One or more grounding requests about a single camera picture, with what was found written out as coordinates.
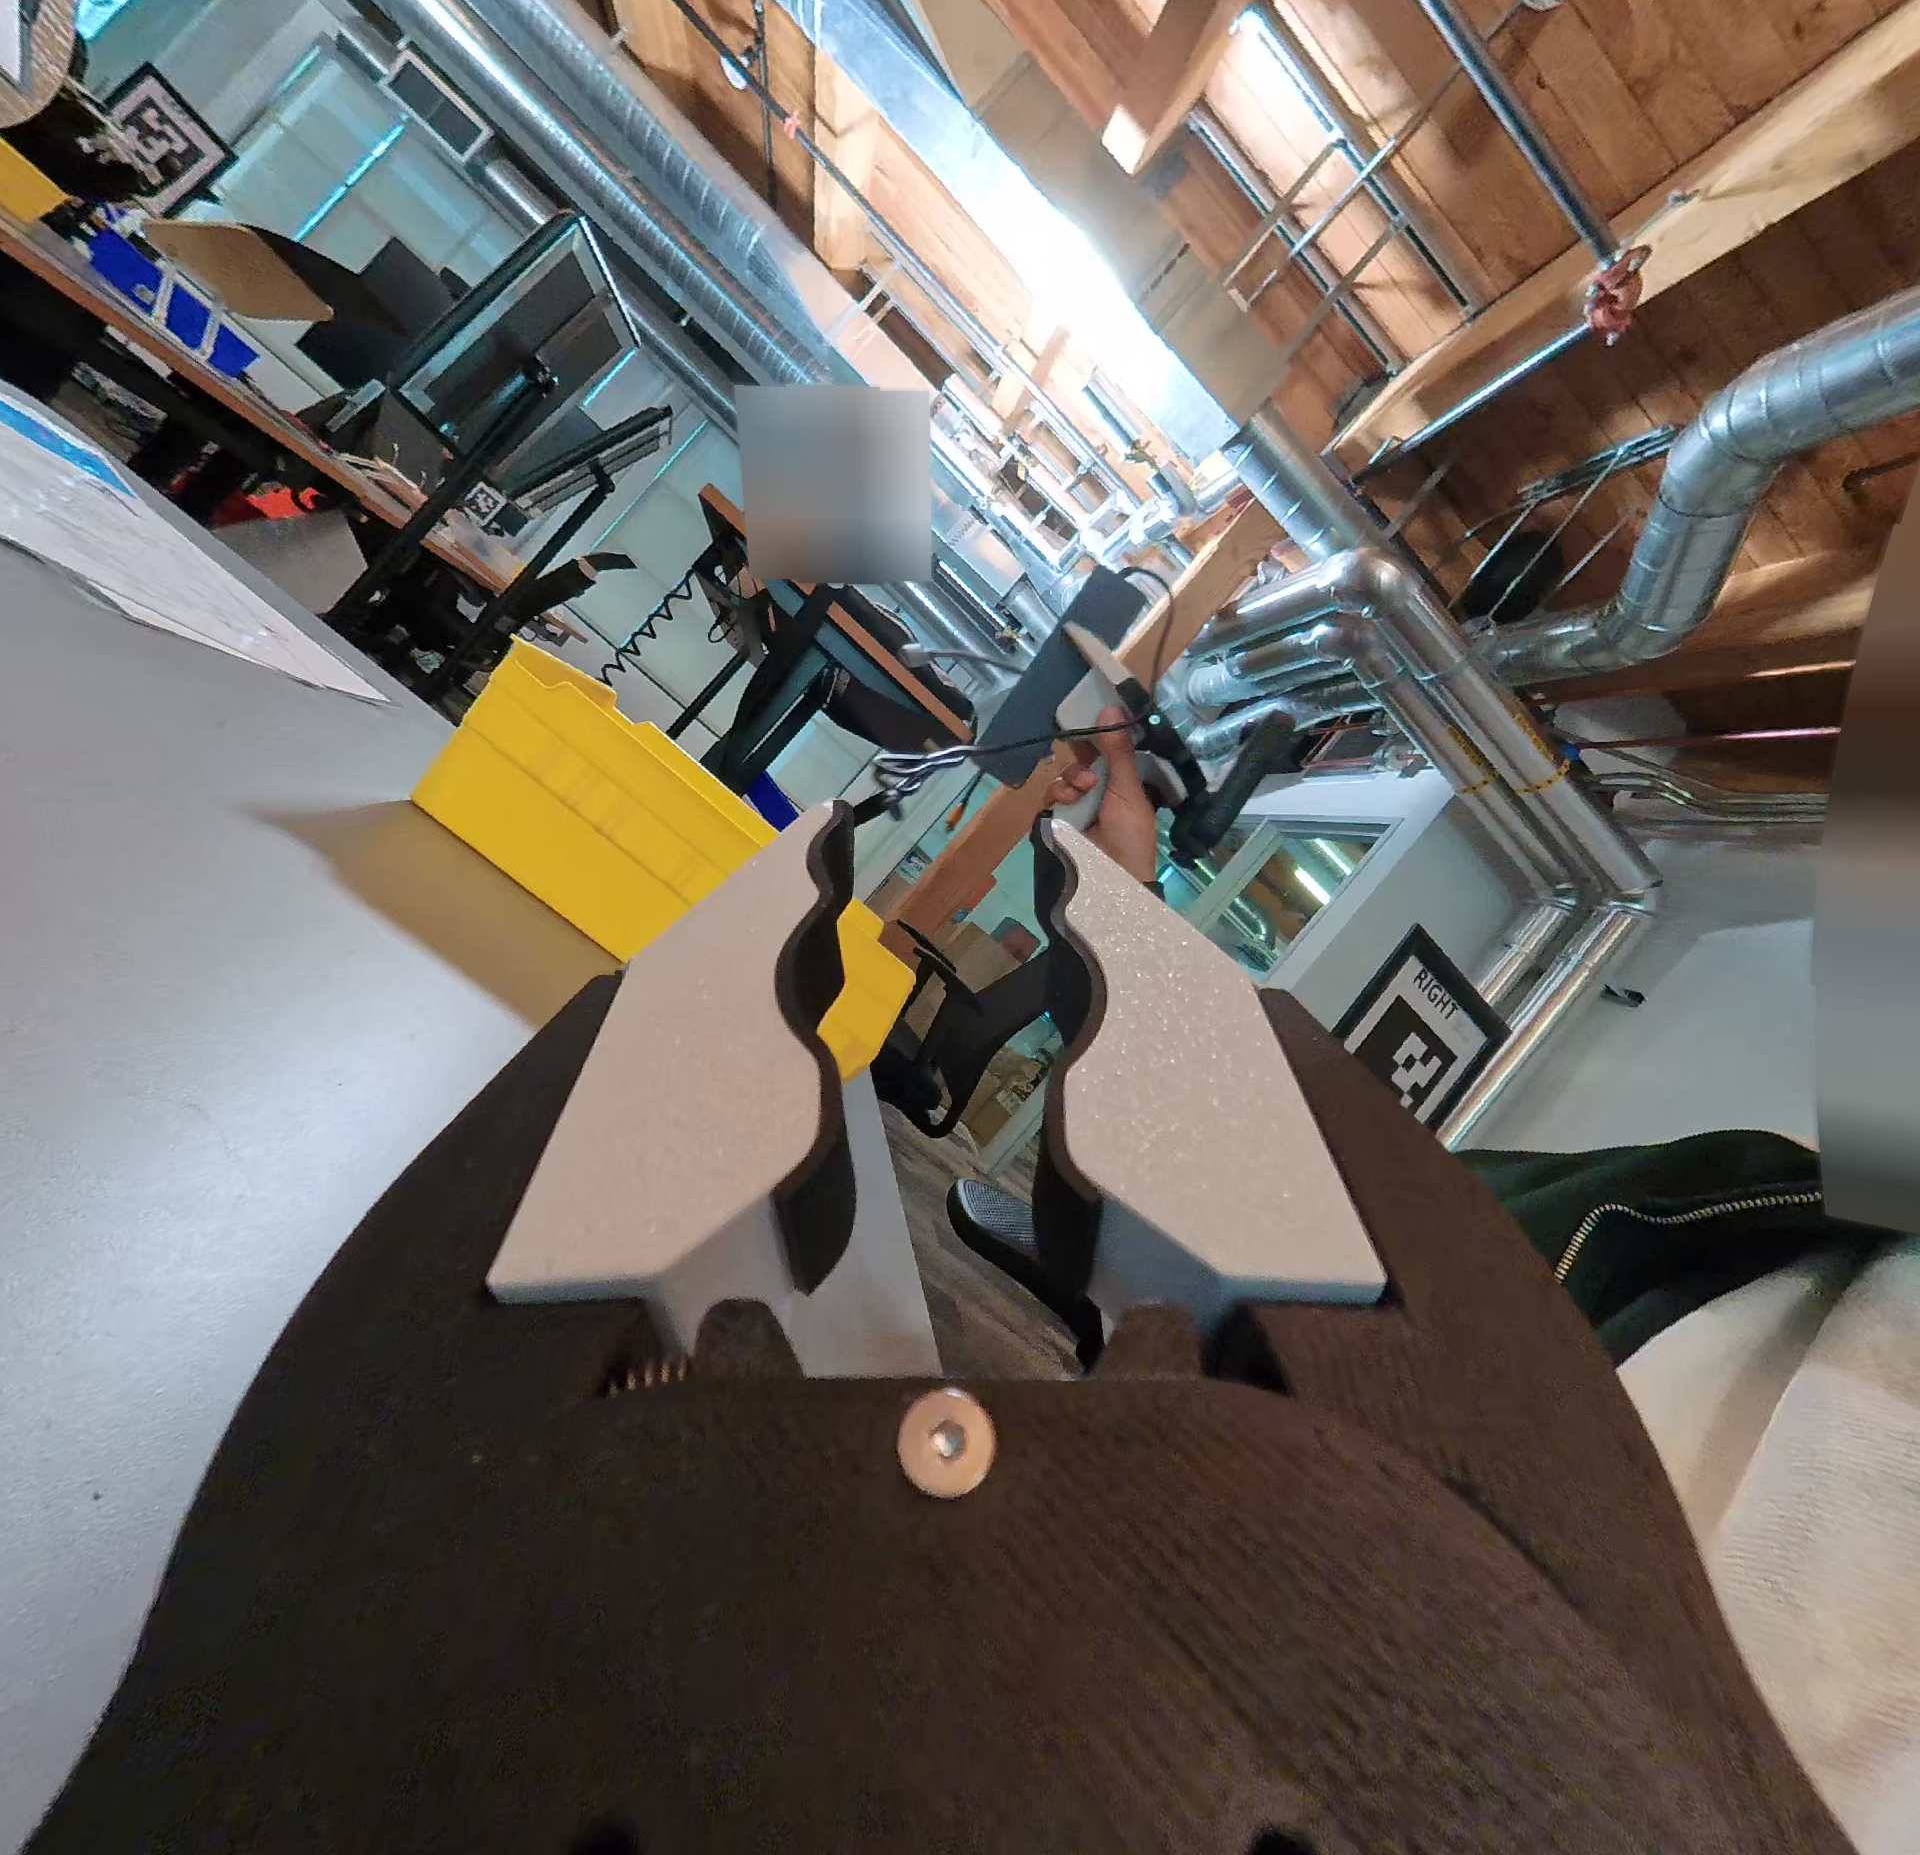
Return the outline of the framed marker poster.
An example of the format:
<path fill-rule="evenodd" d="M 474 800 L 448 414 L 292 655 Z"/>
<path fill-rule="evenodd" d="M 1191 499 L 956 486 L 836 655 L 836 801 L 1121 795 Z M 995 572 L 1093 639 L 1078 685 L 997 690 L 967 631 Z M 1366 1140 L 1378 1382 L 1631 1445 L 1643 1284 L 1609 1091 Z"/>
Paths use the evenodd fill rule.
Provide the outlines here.
<path fill-rule="evenodd" d="M 146 176 L 149 213 L 174 216 L 213 197 L 237 164 L 234 147 L 200 116 L 155 63 L 128 73 L 107 97 L 104 113 Z"/>
<path fill-rule="evenodd" d="M 1510 1040 L 1499 1006 L 1413 926 L 1333 1026 L 1420 1124 L 1438 1128 Z"/>

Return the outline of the person's right hand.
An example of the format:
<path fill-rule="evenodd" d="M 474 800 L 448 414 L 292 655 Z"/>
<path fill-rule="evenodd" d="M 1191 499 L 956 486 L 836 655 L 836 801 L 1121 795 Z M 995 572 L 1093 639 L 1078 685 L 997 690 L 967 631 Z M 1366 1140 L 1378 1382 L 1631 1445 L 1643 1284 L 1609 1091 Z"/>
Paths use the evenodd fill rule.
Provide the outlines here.
<path fill-rule="evenodd" d="M 1107 709 L 1091 738 L 1069 742 L 1072 758 L 1046 793 L 1049 812 L 1089 806 L 1082 834 L 1141 884 L 1157 881 L 1157 812 L 1141 778 L 1126 717 Z"/>

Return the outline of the yellow plastic bin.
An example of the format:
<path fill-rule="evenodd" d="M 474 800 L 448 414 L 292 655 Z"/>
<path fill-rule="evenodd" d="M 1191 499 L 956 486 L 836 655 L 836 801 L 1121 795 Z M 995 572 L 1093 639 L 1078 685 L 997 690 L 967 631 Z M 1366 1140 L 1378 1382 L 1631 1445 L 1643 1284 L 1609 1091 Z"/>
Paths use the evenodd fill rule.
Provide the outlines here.
<path fill-rule="evenodd" d="M 514 644 L 414 804 L 618 960 L 590 985 L 560 1133 L 712 1138 L 771 1165 L 843 1150 L 843 1060 L 873 1056 L 880 926 L 849 922 L 850 811 L 773 833 L 613 690 Z M 849 941 L 875 944 L 866 955 Z"/>

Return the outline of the small blue storage bins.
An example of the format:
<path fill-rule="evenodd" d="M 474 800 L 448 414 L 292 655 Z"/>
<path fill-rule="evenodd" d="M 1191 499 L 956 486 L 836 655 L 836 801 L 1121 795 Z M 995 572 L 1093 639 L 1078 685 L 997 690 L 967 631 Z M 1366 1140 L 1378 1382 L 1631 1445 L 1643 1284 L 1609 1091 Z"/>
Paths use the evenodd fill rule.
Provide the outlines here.
<path fill-rule="evenodd" d="M 216 376 L 246 379 L 261 360 L 261 349 L 224 311 L 130 237 L 94 229 L 87 239 L 87 263 L 111 293 Z"/>

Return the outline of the black USB hub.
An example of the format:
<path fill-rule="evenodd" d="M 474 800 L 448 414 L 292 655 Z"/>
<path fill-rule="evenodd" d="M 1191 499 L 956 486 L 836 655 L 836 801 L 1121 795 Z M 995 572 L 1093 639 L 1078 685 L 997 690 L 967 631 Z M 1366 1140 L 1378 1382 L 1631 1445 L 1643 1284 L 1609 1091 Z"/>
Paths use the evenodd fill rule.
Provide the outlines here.
<path fill-rule="evenodd" d="M 987 753 L 974 767 L 999 786 L 1026 784 L 1051 754 L 1059 738 L 1059 701 L 1082 675 L 1081 651 L 1064 635 L 1064 627 L 1084 627 L 1117 651 L 1155 597 L 1155 581 L 1141 579 L 1141 572 L 1091 572 L 1069 600 L 1064 618 L 1048 634 L 1033 661 L 976 736 L 976 745 Z"/>

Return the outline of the black computer monitor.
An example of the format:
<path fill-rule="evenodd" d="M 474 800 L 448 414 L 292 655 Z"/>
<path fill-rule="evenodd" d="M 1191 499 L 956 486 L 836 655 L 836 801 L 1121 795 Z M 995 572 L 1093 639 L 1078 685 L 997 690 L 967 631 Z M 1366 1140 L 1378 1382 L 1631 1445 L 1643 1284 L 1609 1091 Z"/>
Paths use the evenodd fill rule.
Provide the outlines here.
<path fill-rule="evenodd" d="M 386 394 L 468 453 L 509 412 L 592 394 L 636 349 L 636 327 L 590 223 L 560 212 L 419 334 Z"/>

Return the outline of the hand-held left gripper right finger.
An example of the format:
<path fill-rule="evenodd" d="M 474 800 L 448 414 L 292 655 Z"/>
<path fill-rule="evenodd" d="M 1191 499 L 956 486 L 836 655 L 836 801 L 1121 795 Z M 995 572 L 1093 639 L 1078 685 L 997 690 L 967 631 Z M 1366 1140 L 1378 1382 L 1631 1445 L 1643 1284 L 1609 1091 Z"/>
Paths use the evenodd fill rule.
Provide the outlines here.
<path fill-rule="evenodd" d="M 1048 1011 L 1033 1236 L 1117 1322 L 1205 1333 L 1251 1303 L 1375 1305 L 1385 1267 L 1254 981 L 1057 816 L 1033 825 Z"/>

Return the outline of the blue-bordered paper sheet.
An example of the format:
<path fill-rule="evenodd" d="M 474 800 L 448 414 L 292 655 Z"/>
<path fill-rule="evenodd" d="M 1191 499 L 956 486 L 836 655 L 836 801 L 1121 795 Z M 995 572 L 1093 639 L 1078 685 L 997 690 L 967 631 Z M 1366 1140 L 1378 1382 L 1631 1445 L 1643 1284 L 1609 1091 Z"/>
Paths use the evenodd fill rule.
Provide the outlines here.
<path fill-rule="evenodd" d="M 2 539 L 132 622 L 308 688 L 386 698 L 151 507 L 109 453 L 10 389 L 2 391 Z"/>

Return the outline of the bent silver ventilation duct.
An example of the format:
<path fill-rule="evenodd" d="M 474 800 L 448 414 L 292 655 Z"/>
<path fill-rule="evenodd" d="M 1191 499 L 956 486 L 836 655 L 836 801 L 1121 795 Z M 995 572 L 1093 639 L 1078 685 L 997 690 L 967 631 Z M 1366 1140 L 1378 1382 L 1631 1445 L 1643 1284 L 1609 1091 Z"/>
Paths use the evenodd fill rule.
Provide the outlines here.
<path fill-rule="evenodd" d="M 1768 354 L 1705 402 L 1665 473 L 1620 591 L 1479 643 L 1510 686 L 1639 667 L 1711 618 L 1765 492 L 1793 460 L 1917 407 L 1917 290 Z"/>

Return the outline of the grey desk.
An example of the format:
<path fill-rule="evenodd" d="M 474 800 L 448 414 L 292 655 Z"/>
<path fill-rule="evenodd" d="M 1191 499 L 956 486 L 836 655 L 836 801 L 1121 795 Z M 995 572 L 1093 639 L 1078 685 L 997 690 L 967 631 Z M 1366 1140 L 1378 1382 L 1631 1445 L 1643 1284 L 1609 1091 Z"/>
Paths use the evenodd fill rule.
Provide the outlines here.
<path fill-rule="evenodd" d="M 2 1845 L 119 1683 L 253 1373 L 590 977 L 408 800 L 448 726 L 4 546 Z"/>

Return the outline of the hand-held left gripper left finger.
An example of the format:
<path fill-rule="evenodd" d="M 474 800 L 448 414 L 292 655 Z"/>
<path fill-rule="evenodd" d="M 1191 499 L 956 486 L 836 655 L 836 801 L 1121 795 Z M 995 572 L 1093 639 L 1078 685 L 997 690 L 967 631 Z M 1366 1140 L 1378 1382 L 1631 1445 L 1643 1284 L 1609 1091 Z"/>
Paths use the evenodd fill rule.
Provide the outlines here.
<path fill-rule="evenodd" d="M 850 888 L 850 811 L 816 806 L 628 964 L 492 1298 L 638 1298 L 673 1354 L 753 1298 L 814 1377 L 936 1373 L 875 1089 L 825 1040 Z"/>

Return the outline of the long spiral ventilation duct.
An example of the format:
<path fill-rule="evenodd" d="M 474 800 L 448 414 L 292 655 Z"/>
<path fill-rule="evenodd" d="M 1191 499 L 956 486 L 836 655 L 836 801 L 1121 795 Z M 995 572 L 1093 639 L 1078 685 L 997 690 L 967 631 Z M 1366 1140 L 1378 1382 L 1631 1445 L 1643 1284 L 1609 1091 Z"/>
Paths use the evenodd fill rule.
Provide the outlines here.
<path fill-rule="evenodd" d="M 841 293 L 575 0 L 372 0 L 751 379 L 860 379 Z"/>

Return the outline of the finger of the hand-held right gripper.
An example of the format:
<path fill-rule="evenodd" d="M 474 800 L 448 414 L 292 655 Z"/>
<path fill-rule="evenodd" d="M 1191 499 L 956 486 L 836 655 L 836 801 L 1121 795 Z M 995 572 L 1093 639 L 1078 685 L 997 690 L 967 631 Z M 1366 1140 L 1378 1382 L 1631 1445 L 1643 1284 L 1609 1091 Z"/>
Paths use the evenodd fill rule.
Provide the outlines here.
<path fill-rule="evenodd" d="M 1059 701 L 1060 738 L 1099 738 L 1105 730 L 1136 732 L 1148 725 L 1148 690 L 1105 651 L 1078 655 L 1082 675 Z"/>

